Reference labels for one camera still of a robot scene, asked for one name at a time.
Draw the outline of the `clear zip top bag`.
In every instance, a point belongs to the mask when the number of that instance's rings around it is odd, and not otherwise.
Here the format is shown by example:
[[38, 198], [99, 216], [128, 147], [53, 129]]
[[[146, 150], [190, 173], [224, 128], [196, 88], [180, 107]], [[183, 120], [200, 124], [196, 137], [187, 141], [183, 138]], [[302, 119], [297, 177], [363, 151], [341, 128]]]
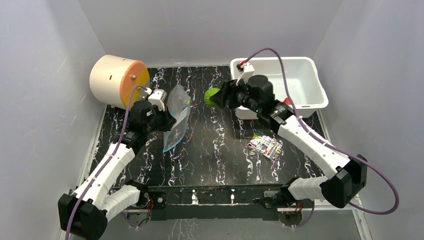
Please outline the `clear zip top bag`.
[[163, 150], [165, 153], [174, 148], [185, 136], [188, 129], [188, 120], [191, 113], [191, 97], [183, 86], [177, 84], [170, 92], [167, 100], [169, 113], [176, 119], [171, 131], [163, 134]]

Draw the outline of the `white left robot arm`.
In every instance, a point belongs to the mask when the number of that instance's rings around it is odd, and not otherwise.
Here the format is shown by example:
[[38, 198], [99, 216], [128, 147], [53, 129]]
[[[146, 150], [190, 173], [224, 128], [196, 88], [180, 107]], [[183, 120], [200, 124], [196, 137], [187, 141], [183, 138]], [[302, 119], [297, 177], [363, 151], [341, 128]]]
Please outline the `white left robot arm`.
[[129, 180], [123, 187], [110, 193], [123, 169], [146, 144], [149, 134], [171, 130], [177, 120], [165, 106], [147, 100], [136, 101], [126, 109], [118, 135], [101, 162], [90, 176], [72, 193], [58, 200], [60, 227], [65, 239], [76, 235], [88, 240], [98, 240], [108, 222], [127, 207], [144, 208], [149, 205], [148, 187]]

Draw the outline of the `green toy lime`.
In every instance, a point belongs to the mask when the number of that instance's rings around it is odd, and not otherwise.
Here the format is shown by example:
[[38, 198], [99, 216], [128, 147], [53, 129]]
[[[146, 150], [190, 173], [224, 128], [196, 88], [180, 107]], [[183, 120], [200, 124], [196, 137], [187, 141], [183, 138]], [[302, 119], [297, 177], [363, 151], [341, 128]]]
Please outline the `green toy lime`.
[[212, 100], [212, 96], [214, 96], [215, 94], [217, 94], [219, 92], [219, 88], [216, 87], [212, 87], [210, 89], [208, 89], [205, 94], [204, 94], [204, 103], [205, 105], [207, 105], [208, 107], [211, 108], [218, 108], [219, 106]]

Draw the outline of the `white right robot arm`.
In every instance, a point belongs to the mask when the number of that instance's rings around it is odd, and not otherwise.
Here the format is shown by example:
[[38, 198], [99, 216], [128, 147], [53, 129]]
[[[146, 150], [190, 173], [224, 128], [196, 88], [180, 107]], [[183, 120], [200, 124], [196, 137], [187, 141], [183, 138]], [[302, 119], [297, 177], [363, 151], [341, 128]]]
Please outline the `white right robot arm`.
[[263, 125], [300, 149], [324, 174], [291, 179], [274, 195], [265, 195], [262, 205], [295, 207], [301, 200], [317, 199], [344, 208], [366, 186], [366, 159], [360, 154], [352, 157], [333, 150], [302, 118], [295, 116], [292, 107], [275, 98], [266, 76], [254, 75], [251, 80], [247, 84], [229, 80], [220, 88], [210, 88], [205, 92], [204, 103], [211, 108], [245, 107], [253, 111]]

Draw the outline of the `white plastic bin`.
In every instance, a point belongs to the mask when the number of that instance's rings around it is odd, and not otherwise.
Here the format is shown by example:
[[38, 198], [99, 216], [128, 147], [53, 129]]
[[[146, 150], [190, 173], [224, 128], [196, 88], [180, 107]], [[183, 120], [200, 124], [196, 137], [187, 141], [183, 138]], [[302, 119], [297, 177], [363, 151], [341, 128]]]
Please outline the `white plastic bin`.
[[[315, 62], [305, 56], [281, 58], [291, 99], [300, 116], [310, 117], [316, 110], [328, 106], [327, 94], [319, 80]], [[248, 61], [255, 75], [267, 76], [273, 85], [275, 98], [287, 98], [280, 63], [276, 57], [253, 57]]]

